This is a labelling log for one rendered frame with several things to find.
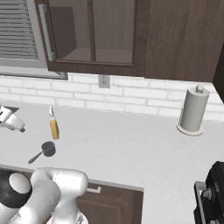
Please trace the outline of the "dark wood base cupboard door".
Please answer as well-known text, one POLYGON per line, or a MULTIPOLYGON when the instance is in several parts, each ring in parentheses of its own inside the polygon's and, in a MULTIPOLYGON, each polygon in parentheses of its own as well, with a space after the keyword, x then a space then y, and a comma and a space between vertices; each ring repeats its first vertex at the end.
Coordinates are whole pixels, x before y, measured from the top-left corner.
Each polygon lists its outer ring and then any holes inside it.
POLYGON ((132 224, 132 205, 112 199, 77 199, 88 224, 132 224))

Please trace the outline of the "yellow bottle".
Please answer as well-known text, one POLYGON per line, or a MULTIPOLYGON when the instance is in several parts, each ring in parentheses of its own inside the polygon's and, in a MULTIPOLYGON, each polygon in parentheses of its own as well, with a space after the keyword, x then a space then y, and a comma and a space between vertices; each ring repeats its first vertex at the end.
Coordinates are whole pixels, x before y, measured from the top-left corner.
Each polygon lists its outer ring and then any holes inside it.
POLYGON ((49 107, 50 128, 52 132, 52 138, 58 140, 60 138, 59 127, 56 121, 56 117, 53 112, 53 106, 49 107))

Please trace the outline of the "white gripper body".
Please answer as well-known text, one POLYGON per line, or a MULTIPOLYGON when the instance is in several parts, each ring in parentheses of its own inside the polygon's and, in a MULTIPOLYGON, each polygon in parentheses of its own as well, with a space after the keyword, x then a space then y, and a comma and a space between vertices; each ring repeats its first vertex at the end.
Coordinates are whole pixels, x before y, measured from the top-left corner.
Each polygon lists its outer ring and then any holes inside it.
POLYGON ((0 105, 0 127, 10 130, 25 131, 25 123, 19 119, 11 109, 0 105))

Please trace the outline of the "dark wood wall cupboard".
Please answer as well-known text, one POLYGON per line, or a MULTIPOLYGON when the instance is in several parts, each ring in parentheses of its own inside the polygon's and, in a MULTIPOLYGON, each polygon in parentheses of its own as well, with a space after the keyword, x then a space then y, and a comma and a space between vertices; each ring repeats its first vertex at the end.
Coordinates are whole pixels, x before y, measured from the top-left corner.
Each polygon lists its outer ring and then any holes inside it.
POLYGON ((224 43, 224 0, 150 0, 149 79, 210 82, 224 43))

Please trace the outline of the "dark grey measuring cup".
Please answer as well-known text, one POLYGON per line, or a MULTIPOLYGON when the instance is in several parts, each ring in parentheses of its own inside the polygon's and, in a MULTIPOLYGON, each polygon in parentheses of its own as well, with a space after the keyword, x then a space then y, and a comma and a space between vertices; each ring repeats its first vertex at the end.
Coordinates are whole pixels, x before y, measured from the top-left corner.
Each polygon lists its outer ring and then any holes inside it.
POLYGON ((48 141, 41 145, 41 152, 39 152, 37 155, 32 157, 28 163, 33 163, 40 155, 44 155, 46 157, 52 157, 56 152, 55 144, 54 142, 48 141))

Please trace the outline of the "grey wall socket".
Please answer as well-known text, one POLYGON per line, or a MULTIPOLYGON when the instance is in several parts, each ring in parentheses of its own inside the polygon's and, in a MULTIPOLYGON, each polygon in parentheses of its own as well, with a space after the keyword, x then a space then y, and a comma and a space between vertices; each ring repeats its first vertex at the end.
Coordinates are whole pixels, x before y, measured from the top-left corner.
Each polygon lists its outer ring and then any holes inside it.
POLYGON ((105 74, 98 75, 99 88, 110 88, 110 76, 105 74))

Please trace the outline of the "white paper towel roll holder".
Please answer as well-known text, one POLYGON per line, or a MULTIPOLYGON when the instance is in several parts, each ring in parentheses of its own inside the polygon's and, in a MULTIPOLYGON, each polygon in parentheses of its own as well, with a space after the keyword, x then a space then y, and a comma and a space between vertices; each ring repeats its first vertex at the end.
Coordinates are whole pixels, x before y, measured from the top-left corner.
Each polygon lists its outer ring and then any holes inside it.
POLYGON ((201 127, 210 92, 202 85, 191 87, 186 91, 177 129, 188 136, 196 137, 203 133, 201 127))

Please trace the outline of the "dark wood drawer front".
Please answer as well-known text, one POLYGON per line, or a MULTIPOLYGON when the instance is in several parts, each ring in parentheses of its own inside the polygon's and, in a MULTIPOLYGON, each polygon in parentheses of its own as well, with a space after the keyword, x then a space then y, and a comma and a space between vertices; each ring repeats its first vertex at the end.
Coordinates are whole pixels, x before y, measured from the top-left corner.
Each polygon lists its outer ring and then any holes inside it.
POLYGON ((134 201, 134 195, 139 193, 139 191, 133 189, 111 185, 101 185, 96 183, 89 183, 87 188, 96 189, 98 186, 101 187, 101 193, 85 192, 82 196, 80 196, 80 199, 96 198, 102 200, 121 201, 127 204, 132 204, 134 201))

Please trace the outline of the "dark wood glass door cupboard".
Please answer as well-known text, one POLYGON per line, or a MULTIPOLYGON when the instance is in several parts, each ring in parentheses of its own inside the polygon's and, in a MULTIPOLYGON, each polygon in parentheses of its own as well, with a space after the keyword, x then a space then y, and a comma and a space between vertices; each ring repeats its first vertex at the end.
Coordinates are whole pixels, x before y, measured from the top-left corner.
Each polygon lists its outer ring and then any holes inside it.
POLYGON ((148 0, 34 0, 47 68, 54 72, 142 77, 145 73, 148 0), (39 15, 46 23, 49 61, 39 15))

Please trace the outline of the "black hob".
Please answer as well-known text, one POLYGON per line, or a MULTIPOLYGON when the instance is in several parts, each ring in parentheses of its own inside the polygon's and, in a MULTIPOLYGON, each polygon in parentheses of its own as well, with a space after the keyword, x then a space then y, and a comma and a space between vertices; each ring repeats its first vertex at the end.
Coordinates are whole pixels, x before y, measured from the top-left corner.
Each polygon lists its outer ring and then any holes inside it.
POLYGON ((224 162, 216 161, 206 181, 194 183, 195 224, 224 224, 224 162))

